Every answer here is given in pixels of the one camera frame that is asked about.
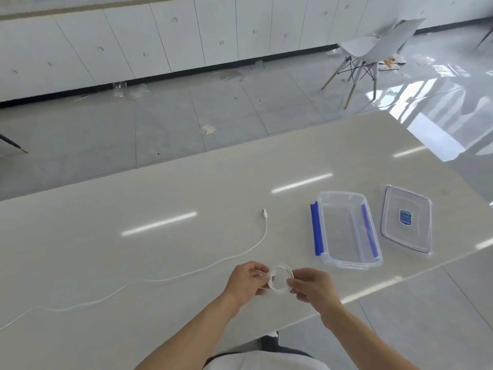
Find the gray tile floor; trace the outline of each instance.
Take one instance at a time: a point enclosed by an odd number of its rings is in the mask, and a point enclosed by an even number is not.
[[[0,109],[0,200],[248,142],[348,115],[387,111],[493,206],[493,43],[490,26],[419,35],[408,63],[380,72],[377,100],[343,59],[323,52],[148,84],[150,94],[112,91]],[[423,57],[433,62],[421,65]],[[200,128],[215,131],[202,135]],[[376,292],[348,308],[422,368],[489,369],[493,363],[493,247]],[[314,317],[280,333],[335,369],[354,368]]]

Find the container lid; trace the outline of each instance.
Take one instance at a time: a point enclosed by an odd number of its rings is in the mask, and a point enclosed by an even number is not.
[[[385,190],[382,235],[415,251],[431,253],[431,201],[395,186]]]
[[[315,254],[325,263],[362,270],[382,264],[377,232],[363,195],[324,191],[310,206]]]

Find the black baseboard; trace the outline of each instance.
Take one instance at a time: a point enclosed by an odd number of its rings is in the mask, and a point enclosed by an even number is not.
[[[458,23],[452,23],[452,24],[444,24],[444,25],[435,26],[435,27],[428,27],[426,29],[417,30],[415,35],[419,35],[419,34],[423,34],[423,33],[429,33],[429,32],[451,30],[451,29],[456,29],[459,27],[464,27],[464,26],[473,25],[473,24],[482,24],[482,23],[486,23],[486,22],[493,22],[493,17],[474,19],[471,21],[458,22]],[[127,86],[130,87],[130,86],[135,86],[135,85],[142,84],[142,83],[151,83],[151,82],[156,82],[159,80],[179,78],[182,76],[201,74],[201,73],[210,72],[210,71],[239,68],[241,66],[247,66],[247,65],[255,64],[255,62],[261,61],[261,60],[264,62],[273,61],[273,60],[280,60],[283,58],[295,57],[297,55],[302,56],[302,55],[311,54],[311,53],[325,52],[325,51],[329,51],[329,50],[332,50],[335,48],[337,48],[337,44],[324,45],[322,47],[317,47],[317,48],[303,49],[303,50],[299,50],[299,51],[286,52],[286,53],[274,54],[274,55],[269,55],[269,56],[267,55],[264,57],[257,57],[257,58],[252,58],[252,59],[248,59],[248,60],[221,63],[218,65],[206,66],[203,68],[193,68],[190,70],[170,72],[169,74],[148,76],[146,78],[127,80]],[[108,83],[108,84],[102,84],[102,85],[93,86],[93,87],[77,88],[77,89],[69,90],[69,91],[48,93],[46,95],[26,97],[26,98],[22,98],[22,99],[13,99],[13,100],[9,100],[9,101],[0,102],[0,109],[18,106],[18,105],[39,103],[41,101],[48,101],[48,100],[53,100],[53,99],[62,99],[65,97],[70,97],[70,96],[90,95],[90,94],[101,92],[101,91],[107,91],[107,90],[110,90],[112,88],[113,88],[113,84]]]

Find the coiled white cable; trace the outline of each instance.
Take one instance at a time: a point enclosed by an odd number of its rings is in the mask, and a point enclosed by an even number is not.
[[[239,255],[232,255],[230,257],[226,257],[226,258],[223,258],[222,260],[219,260],[217,262],[214,262],[213,264],[211,264],[209,266],[206,266],[206,267],[203,267],[201,269],[189,271],[188,273],[177,275],[177,276],[174,276],[174,277],[171,277],[171,278],[167,278],[167,279],[137,279],[137,280],[135,280],[135,281],[133,281],[133,282],[131,282],[129,284],[125,284],[125,285],[121,286],[118,290],[116,290],[115,292],[109,294],[105,298],[101,298],[101,299],[96,300],[96,301],[83,302],[82,304],[77,304],[77,305],[69,306],[69,307],[66,307],[66,308],[48,308],[46,306],[34,306],[34,308],[31,308],[28,311],[22,313],[20,316],[18,316],[12,322],[7,323],[5,326],[1,327],[0,328],[0,331],[6,329],[11,324],[15,323],[17,320],[21,319],[23,316],[25,316],[26,314],[28,314],[29,312],[31,312],[33,310],[43,309],[43,310],[45,310],[47,312],[58,313],[58,312],[66,312],[66,311],[70,311],[70,310],[75,310],[77,308],[82,308],[84,306],[94,306],[94,305],[99,304],[100,302],[103,302],[104,300],[107,300],[108,298],[116,295],[118,292],[120,292],[122,289],[124,289],[127,286],[131,286],[131,285],[135,285],[135,284],[139,284],[139,283],[163,283],[163,282],[169,282],[171,280],[183,278],[183,277],[186,277],[186,276],[189,276],[189,275],[192,275],[192,274],[195,274],[195,273],[204,271],[204,270],[209,269],[209,268],[211,268],[213,266],[216,266],[217,264],[219,264],[221,262],[224,262],[224,261],[227,261],[227,260],[231,260],[233,258],[238,258],[238,257],[241,257],[242,255],[246,255],[249,251],[251,251],[256,246],[258,246],[260,243],[262,243],[262,241],[265,239],[265,236],[267,235],[267,217],[268,217],[268,215],[267,215],[267,211],[265,209],[262,209],[262,216],[265,219],[265,232],[264,232],[264,236],[262,236],[262,239],[260,239],[260,241],[257,244],[255,244],[253,247],[251,247],[250,249],[246,250],[245,252],[243,252],[243,253],[241,253]]]
[[[289,292],[291,291],[291,287],[287,286],[287,287],[284,287],[284,288],[279,288],[279,289],[276,289],[274,287],[274,283],[273,283],[273,279],[274,279],[274,275],[277,273],[277,271],[279,270],[285,270],[287,271],[287,273],[289,274],[289,277],[290,278],[294,278],[294,275],[293,275],[293,271],[291,270],[291,268],[288,266],[288,265],[279,265],[279,266],[276,266],[274,267],[270,272],[269,272],[269,276],[271,277],[269,279],[269,281],[267,282],[267,285],[269,286],[269,288],[274,291],[275,293],[286,293],[286,292]]]

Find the white chair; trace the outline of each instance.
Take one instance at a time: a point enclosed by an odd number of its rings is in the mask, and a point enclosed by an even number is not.
[[[361,71],[365,69],[366,73],[373,79],[372,101],[374,101],[377,98],[378,62],[386,60],[397,52],[399,47],[407,39],[414,35],[418,29],[418,26],[423,21],[424,19],[412,19],[410,21],[406,21],[391,30],[381,39],[373,36],[365,36],[339,43],[339,46],[348,54],[348,56],[344,59],[342,64],[337,68],[336,72],[330,77],[327,83],[325,83],[322,90],[327,87],[327,84],[329,84],[337,74],[345,71],[351,71],[349,79],[353,79],[353,87],[351,88],[348,100],[346,101],[346,106],[344,106],[344,109],[347,109],[349,101],[353,96],[354,89],[356,88],[356,84],[358,83],[358,80],[360,80]]]

